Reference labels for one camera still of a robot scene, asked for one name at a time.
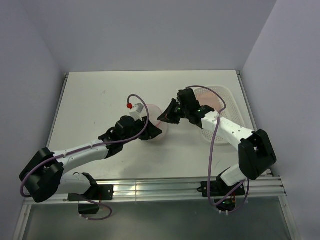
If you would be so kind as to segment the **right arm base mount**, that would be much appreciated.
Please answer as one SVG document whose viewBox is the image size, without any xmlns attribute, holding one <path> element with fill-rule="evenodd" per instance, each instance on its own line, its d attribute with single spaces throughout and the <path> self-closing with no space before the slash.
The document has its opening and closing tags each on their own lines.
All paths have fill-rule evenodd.
<svg viewBox="0 0 320 240">
<path fill-rule="evenodd" d="M 237 182 L 232 186 L 227 186 L 222 180 L 215 180 L 210 182 L 210 198 L 225 197 L 229 192 L 230 195 L 224 199 L 216 208 L 225 213 L 235 211 L 238 207 L 242 206 L 247 200 L 248 193 L 245 191 L 244 183 Z M 244 196 L 243 202 L 237 207 L 236 197 Z"/>
</svg>

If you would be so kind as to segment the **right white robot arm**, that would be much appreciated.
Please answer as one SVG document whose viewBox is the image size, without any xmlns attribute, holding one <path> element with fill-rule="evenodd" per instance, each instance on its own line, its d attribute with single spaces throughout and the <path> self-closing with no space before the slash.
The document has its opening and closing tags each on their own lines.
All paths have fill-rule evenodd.
<svg viewBox="0 0 320 240">
<path fill-rule="evenodd" d="M 216 189 L 222 195 L 229 194 L 234 185 L 243 180 L 256 180 L 277 162 L 270 138 L 264 130 L 242 127 L 223 117 L 220 111 L 201 105 L 191 88 L 179 90 L 177 98 L 171 100 L 157 119 L 176 125 L 181 119 L 187 119 L 192 125 L 223 138 L 238 151 L 238 163 L 216 178 Z"/>
</svg>

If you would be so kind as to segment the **white mesh laundry bag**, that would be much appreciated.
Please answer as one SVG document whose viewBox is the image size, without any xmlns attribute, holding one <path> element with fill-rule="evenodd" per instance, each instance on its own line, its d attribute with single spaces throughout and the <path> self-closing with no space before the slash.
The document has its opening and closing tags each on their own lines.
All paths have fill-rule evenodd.
<svg viewBox="0 0 320 240">
<path fill-rule="evenodd" d="M 149 111 L 149 120 L 150 122 L 157 127 L 158 129 L 160 129 L 162 131 L 162 133 L 160 135 L 158 135 L 156 138 L 150 140 L 151 142 L 159 142 L 161 140 L 163 140 L 167 133 L 168 133 L 168 128 L 169 125 L 165 122 L 162 122 L 160 120 L 158 120 L 158 117 L 160 115 L 162 115 L 163 111 L 155 104 L 147 104 L 147 108 Z"/>
</svg>

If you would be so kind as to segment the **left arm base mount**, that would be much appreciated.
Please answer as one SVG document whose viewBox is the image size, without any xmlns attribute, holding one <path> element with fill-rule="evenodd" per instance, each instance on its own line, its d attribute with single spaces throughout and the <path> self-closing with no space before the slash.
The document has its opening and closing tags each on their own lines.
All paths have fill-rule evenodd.
<svg viewBox="0 0 320 240">
<path fill-rule="evenodd" d="M 112 184 L 98 184 L 91 186 L 84 194 L 69 193 L 68 202 L 78 202 L 78 213 L 81 217 L 98 220 L 93 218 L 100 210 L 108 210 L 109 213 L 103 219 L 109 218 L 113 210 L 111 207 L 103 203 L 103 201 L 111 201 L 113 199 L 114 186 Z"/>
</svg>

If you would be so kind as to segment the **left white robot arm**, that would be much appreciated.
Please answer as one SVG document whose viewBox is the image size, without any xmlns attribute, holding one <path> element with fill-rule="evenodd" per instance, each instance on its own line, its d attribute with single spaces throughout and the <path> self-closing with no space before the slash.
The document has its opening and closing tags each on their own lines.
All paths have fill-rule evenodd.
<svg viewBox="0 0 320 240">
<path fill-rule="evenodd" d="M 61 151 L 42 148 L 19 175 L 22 183 L 20 193 L 36 203 L 42 203 L 55 194 L 68 194 L 72 201 L 80 197 L 94 200 L 101 190 L 97 181 L 89 173 L 69 174 L 71 171 L 115 156 L 131 141 L 150 141 L 162 133 L 146 116 L 137 120 L 123 116 L 114 127 L 90 143 Z"/>
</svg>

